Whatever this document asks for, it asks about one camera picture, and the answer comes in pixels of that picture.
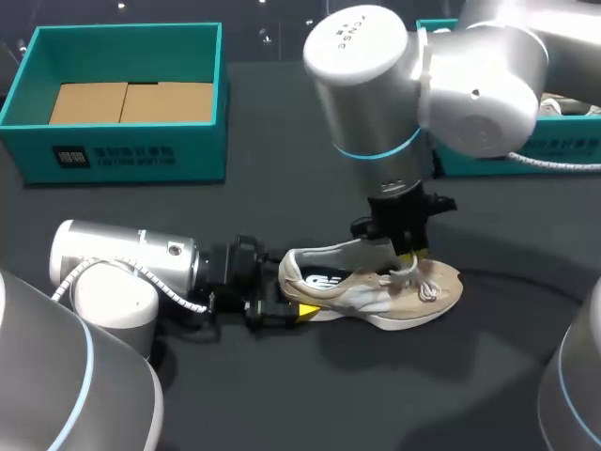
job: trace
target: beige sneaker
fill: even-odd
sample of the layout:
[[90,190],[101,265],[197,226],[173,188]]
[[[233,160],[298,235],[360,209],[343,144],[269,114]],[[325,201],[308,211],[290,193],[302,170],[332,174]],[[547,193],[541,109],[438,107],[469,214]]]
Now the beige sneaker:
[[412,276],[399,278],[398,261],[389,241],[292,249],[280,263],[280,289],[291,302],[321,307],[327,319],[352,316],[387,331],[420,326],[459,300],[455,268],[424,259]]

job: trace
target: shoelace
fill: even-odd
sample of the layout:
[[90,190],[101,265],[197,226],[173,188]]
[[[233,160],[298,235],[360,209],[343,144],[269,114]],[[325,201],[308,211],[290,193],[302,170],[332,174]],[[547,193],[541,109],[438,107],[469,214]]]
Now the shoelace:
[[418,268],[418,258],[415,253],[411,253],[411,266],[398,271],[390,271],[389,275],[384,275],[380,282],[382,286],[397,286],[407,288],[411,284],[419,287],[418,296],[425,303],[434,302],[439,296],[441,289],[439,285],[430,280]]

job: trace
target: open box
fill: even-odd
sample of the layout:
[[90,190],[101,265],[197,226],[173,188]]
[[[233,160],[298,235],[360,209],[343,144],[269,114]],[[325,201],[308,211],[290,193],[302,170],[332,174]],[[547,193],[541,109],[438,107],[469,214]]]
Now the open box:
[[[200,85],[210,89],[186,91]],[[87,94],[65,98],[74,86]],[[132,86],[138,116],[125,122]],[[42,26],[0,113],[0,139],[28,183],[221,180],[227,96],[219,23]],[[54,120],[69,101],[71,119]],[[85,116],[107,105],[108,118]]]
[[[417,27],[433,32],[440,28],[452,30],[456,23],[455,19],[427,19],[417,21]],[[601,116],[538,117],[532,136],[516,151],[536,160],[557,163],[601,163]],[[446,176],[569,174],[504,159],[474,159],[440,142],[436,142],[436,152]]]

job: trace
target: brown cardboard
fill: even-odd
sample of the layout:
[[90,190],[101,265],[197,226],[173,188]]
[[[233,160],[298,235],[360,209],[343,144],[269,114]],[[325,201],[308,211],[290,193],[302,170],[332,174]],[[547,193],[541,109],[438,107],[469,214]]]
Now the brown cardboard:
[[61,85],[50,123],[117,123],[127,87],[127,83]]
[[129,85],[121,122],[209,122],[213,83]]

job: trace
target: black background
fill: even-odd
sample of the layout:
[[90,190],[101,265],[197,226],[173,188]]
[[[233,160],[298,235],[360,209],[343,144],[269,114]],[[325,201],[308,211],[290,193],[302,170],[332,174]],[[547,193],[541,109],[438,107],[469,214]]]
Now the black background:
[[[256,235],[272,247],[348,238],[367,212],[332,150],[299,63],[230,65],[227,182],[24,188],[0,151],[0,266],[46,293],[54,232],[69,218],[164,230],[201,243]],[[253,336],[222,317],[219,343],[160,328],[162,450],[544,449],[536,391],[601,273],[601,178],[445,179],[459,211],[431,221],[436,257],[466,275],[462,300],[417,329],[353,319]]]

